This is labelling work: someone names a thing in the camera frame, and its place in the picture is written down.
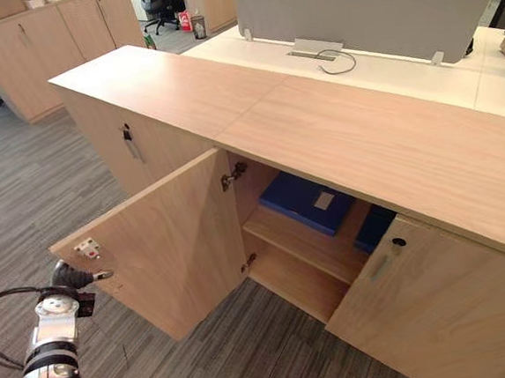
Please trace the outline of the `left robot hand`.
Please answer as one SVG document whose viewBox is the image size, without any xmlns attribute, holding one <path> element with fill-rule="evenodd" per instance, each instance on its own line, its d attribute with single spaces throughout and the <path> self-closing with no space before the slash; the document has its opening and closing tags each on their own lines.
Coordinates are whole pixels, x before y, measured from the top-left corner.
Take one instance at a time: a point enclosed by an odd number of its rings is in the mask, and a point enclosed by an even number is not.
<svg viewBox="0 0 505 378">
<path fill-rule="evenodd" d="M 92 274 L 89 271 L 81 271 L 69 266 L 65 261 L 59 260 L 50 278 L 50 285 L 69 287 L 72 289 L 83 289 L 91 283 L 105 280 L 113 276 L 112 271 L 100 271 Z"/>
</svg>

